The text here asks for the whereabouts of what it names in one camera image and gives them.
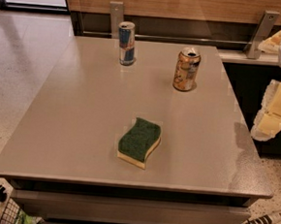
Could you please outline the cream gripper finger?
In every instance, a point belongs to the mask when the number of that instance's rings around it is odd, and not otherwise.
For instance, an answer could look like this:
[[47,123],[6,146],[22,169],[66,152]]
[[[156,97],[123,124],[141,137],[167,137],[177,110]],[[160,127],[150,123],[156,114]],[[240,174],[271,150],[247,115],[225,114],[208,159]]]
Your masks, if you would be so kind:
[[262,108],[257,111],[251,136],[266,142],[281,132],[281,82],[272,80],[266,87]]
[[260,51],[266,52],[267,54],[278,53],[281,46],[281,30],[276,32],[273,36],[263,40],[259,44]]

